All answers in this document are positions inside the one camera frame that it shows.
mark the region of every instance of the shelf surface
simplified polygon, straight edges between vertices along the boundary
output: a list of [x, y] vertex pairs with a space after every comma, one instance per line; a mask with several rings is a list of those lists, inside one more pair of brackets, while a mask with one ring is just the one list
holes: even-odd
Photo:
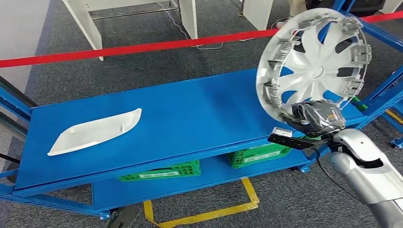
[[[29, 196], [264, 145], [273, 127], [261, 108], [256, 69], [34, 108], [13, 194]], [[127, 133], [79, 151], [48, 156], [65, 129], [142, 108]], [[348, 124], [364, 116], [352, 105]]]
[[201, 175], [159, 180], [121, 182], [103, 180], [92, 184], [93, 205], [96, 210], [113, 209], [145, 200], [206, 188], [267, 172], [291, 168], [308, 162], [302, 151], [291, 150], [287, 156], [263, 161], [239, 169], [230, 166], [225, 154], [200, 160]]

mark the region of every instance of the red rope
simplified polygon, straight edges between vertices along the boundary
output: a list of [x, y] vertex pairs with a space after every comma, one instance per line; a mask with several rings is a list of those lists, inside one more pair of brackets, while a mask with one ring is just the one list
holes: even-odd
[[[400, 18], [403, 18], [403, 11], [390, 13], [390, 14], [373, 15], [373, 16], [369, 16], [369, 17], [364, 17], [362, 19], [366, 22], [374, 23], [374, 22], [379, 22], [379, 21], [400, 19]], [[264, 30], [264, 31], [248, 31], [248, 32], [240, 32], [240, 33], [214, 36], [214, 37], [205, 37], [205, 38], [199, 38], [199, 39], [165, 41], [165, 42], [158, 42], [158, 43], [151, 43], [151, 44], [131, 45], [131, 46], [125, 46], [125, 47], [104, 48], [101, 50], [87, 50], [87, 51], [77, 51], [77, 52], [69, 52], [69, 53], [43, 55], [43, 56], [16, 58], [16, 59], [5, 59], [5, 60], [0, 60], [0, 68], [45, 64], [45, 63], [56, 63], [56, 62], [71, 61], [71, 60], [84, 59], [84, 58], [95, 58], [95, 57], [99, 57], [99, 56], [126, 55], [126, 54], [148, 52], [148, 51], [185, 48], [185, 47], [191, 47], [191, 46], [203, 45], [203, 44], [206, 45], [206, 44], [215, 44], [215, 43], [222, 43], [222, 42], [232, 42], [232, 41], [250, 39], [250, 38], [271, 37], [277, 31], [278, 31], [278, 29], [269, 29], [269, 30]]]

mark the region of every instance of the yellow tape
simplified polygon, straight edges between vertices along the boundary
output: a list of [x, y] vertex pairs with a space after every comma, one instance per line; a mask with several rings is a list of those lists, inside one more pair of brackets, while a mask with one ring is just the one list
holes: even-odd
[[151, 200], [144, 201], [143, 205], [145, 218], [154, 220], [153, 204], [151, 203]]
[[151, 203], [151, 200], [146, 200], [143, 202], [143, 206], [144, 206], [144, 216], [145, 218], [150, 221], [151, 223], [153, 223], [154, 225], [160, 227], [160, 228], [164, 228], [162, 226], [160, 226], [160, 224], [156, 223], [154, 221], [154, 212], [153, 212], [153, 204]]
[[178, 225], [188, 225], [188, 224], [193, 224], [196, 222], [202, 222], [210, 219], [215, 219], [227, 215], [232, 215], [236, 214], [239, 212], [247, 211], [247, 210], [252, 210], [258, 208], [258, 205], [256, 203], [245, 203], [241, 205], [237, 205], [234, 207], [229, 207], [229, 208], [224, 208], [220, 210], [215, 210], [212, 212], [207, 212], [203, 213], [200, 215], [195, 215], [195, 216], [189, 216], [185, 218], [180, 218], [177, 220], [169, 221], [169, 222], [163, 222], [160, 225], [164, 228], [172, 228]]
[[388, 115], [390, 115], [393, 119], [395, 119], [400, 124], [403, 124], [403, 120], [400, 119], [398, 116], [396, 116], [396, 114], [392, 113], [390, 110], [386, 110], [386, 113], [388, 113]]
[[243, 186], [246, 189], [246, 192], [248, 193], [249, 199], [252, 203], [259, 203], [259, 198], [256, 195], [255, 189], [252, 186], [252, 183], [250, 182], [249, 178], [244, 177], [241, 179]]
[[147, 201], [143, 202], [145, 218], [160, 228], [173, 228], [178, 225], [193, 224], [196, 222], [202, 222], [202, 221], [215, 219], [215, 218], [232, 215], [232, 214], [236, 214], [239, 212], [244, 212], [247, 210], [252, 210], [252, 209], [258, 208], [259, 199], [258, 199], [258, 196], [256, 195], [255, 190], [253, 189], [253, 186], [252, 186], [249, 178], [245, 177], [245, 178], [242, 178], [241, 180], [242, 180], [243, 186], [245, 187], [245, 190], [248, 193], [248, 196], [250, 198], [251, 202], [249, 202], [249, 203], [244, 203], [244, 204], [229, 207], [229, 208], [215, 210], [215, 211], [211, 211], [211, 212], [207, 212], [207, 213], [203, 213], [203, 214], [199, 214], [199, 215], [189, 216], [189, 217], [180, 218], [180, 219], [176, 219], [176, 220], [158, 224], [154, 221], [153, 205], [150, 200], [147, 200]]

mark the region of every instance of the green basket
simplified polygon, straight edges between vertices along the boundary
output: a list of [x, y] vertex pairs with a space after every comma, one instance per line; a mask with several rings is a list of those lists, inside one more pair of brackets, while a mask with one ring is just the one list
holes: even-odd
[[141, 180], [154, 180], [154, 179], [165, 179], [172, 177], [189, 177], [189, 176], [199, 176], [200, 163], [199, 160], [184, 162], [181, 164], [173, 165], [166, 168], [154, 169], [150, 171], [144, 171], [134, 174], [129, 174], [121, 176], [118, 179], [123, 182], [129, 181], [141, 181]]
[[270, 143], [228, 153], [228, 159], [230, 160], [231, 166], [236, 169], [263, 161], [282, 158], [286, 156], [290, 150], [290, 147]]
[[[358, 97], [353, 97], [352, 99], [351, 99], [351, 101], [352, 102], [359, 102], [359, 101], [361, 101]], [[360, 111], [364, 111], [365, 109], [367, 109], [368, 108], [368, 106], [366, 106], [366, 105], [364, 105], [364, 104], [360, 104], [360, 105], [357, 105], [356, 106], [357, 107], [357, 109], [358, 110], [360, 110]]]

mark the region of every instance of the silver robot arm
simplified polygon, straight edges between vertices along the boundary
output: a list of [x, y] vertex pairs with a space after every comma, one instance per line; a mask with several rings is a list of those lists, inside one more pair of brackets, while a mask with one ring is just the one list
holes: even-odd
[[383, 228], [403, 228], [403, 177], [386, 155], [361, 131], [344, 129], [333, 136], [342, 144], [329, 156], [358, 199]]
[[361, 131], [346, 129], [345, 120], [331, 101], [308, 101], [292, 105], [285, 122], [311, 138], [290, 138], [276, 128], [272, 143], [304, 149], [326, 143], [329, 162], [357, 198], [372, 211], [382, 228], [403, 228], [403, 177], [386, 155]]

